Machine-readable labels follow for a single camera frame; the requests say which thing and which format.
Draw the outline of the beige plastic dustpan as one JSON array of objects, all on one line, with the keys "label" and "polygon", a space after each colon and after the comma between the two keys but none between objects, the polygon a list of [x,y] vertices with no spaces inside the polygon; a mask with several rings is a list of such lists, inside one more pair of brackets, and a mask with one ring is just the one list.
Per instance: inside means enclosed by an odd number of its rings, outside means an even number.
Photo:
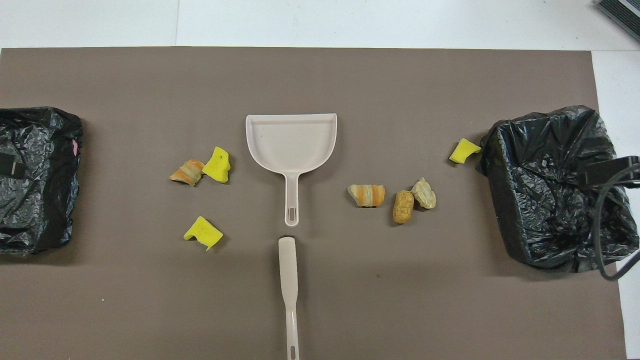
[{"label": "beige plastic dustpan", "polygon": [[254,161],[284,177],[284,223],[297,227],[299,178],[331,157],[338,138],[338,114],[249,114],[245,126],[247,148]]}]

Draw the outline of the beige hand brush black bristles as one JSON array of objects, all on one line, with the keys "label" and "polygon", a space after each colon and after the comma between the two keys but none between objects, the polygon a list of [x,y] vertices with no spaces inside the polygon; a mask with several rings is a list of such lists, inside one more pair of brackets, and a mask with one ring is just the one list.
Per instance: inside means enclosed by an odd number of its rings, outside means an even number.
[{"label": "beige hand brush black bristles", "polygon": [[287,360],[300,360],[297,321],[298,267],[294,237],[284,236],[278,240],[278,260],[279,283],[285,305]]}]

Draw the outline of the yellow sponge piece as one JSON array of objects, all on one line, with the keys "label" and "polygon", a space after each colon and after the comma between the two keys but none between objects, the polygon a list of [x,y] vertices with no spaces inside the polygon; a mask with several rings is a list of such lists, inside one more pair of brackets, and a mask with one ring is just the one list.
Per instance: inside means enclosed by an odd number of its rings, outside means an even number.
[{"label": "yellow sponge piece", "polygon": [[482,148],[468,139],[462,137],[448,159],[455,164],[464,164],[473,154],[478,154]]},{"label": "yellow sponge piece", "polygon": [[198,216],[195,222],[183,235],[184,240],[196,240],[205,246],[205,250],[210,251],[224,237],[224,233],[206,220],[203,216]]}]

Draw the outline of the golden brown bread roll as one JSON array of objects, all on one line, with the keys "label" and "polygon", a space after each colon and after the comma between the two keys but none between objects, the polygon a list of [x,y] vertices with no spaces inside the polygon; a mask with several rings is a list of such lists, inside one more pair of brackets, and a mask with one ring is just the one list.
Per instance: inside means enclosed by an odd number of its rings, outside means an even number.
[{"label": "golden brown bread roll", "polygon": [[406,224],[413,216],[415,198],[411,191],[401,190],[396,193],[392,219],[396,224]]}]

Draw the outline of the yellow sponge with dark spot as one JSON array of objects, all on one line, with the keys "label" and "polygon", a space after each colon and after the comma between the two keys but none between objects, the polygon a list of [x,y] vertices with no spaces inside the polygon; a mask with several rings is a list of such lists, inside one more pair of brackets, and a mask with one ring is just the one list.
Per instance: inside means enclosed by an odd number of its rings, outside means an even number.
[{"label": "yellow sponge with dark spot", "polygon": [[223,148],[216,146],[211,158],[202,168],[202,173],[213,178],[218,183],[227,183],[229,181],[229,172],[231,170],[231,162],[229,153]]}]

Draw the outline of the grey ribbed device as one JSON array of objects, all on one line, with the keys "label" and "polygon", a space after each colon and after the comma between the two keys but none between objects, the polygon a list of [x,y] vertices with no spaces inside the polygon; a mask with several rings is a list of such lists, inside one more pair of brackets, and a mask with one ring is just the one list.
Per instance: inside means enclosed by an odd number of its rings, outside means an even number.
[{"label": "grey ribbed device", "polygon": [[597,0],[595,7],[640,43],[640,0]]}]

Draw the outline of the pale beige bread chunk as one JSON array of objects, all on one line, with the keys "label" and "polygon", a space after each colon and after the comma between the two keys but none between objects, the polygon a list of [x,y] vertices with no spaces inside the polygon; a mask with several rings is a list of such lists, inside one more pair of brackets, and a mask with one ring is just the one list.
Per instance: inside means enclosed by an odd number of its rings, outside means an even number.
[{"label": "pale beige bread chunk", "polygon": [[427,182],[424,177],[419,178],[410,192],[413,194],[414,200],[416,200],[422,208],[430,210],[436,207],[437,197],[430,183]]}]

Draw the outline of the brown table mat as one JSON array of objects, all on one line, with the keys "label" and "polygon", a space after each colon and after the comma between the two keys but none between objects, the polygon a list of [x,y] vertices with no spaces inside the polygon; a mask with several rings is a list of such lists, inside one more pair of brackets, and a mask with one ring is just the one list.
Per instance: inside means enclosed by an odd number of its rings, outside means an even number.
[{"label": "brown table mat", "polygon": [[[67,246],[0,256],[0,360],[286,360],[278,239],[295,237],[305,360],[626,357],[618,285],[510,258],[487,178],[448,158],[497,121],[597,109],[589,52],[366,48],[5,48],[0,108],[84,130]],[[285,178],[249,115],[338,116],[322,166]],[[227,183],[169,180],[214,148]],[[436,196],[393,221],[420,178]],[[384,185],[358,207],[350,185]],[[202,216],[224,237],[183,235]]]}]

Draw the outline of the orange striped croissant piece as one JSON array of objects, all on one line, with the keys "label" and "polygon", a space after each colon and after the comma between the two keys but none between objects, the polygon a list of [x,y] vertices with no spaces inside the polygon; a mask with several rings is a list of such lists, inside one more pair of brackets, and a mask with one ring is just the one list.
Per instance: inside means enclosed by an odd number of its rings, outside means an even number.
[{"label": "orange striped croissant piece", "polygon": [[352,184],[347,187],[347,193],[357,207],[377,208],[384,203],[386,187],[376,184]]},{"label": "orange striped croissant piece", "polygon": [[204,167],[203,162],[190,158],[169,176],[169,180],[195,187],[204,175]]}]

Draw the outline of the black bag lined bin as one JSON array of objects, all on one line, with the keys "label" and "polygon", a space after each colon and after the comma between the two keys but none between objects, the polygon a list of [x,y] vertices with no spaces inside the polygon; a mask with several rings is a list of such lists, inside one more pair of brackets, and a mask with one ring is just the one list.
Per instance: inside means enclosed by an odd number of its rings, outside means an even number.
[{"label": "black bag lined bin", "polygon": [[0,176],[0,255],[24,257],[70,242],[82,145],[75,114],[0,108],[0,154],[25,164],[24,177]]},{"label": "black bag lined bin", "polygon": [[617,157],[599,113],[585,105],[496,122],[481,140],[507,254],[548,272],[596,271],[591,230],[597,188],[579,184],[590,164]]}]

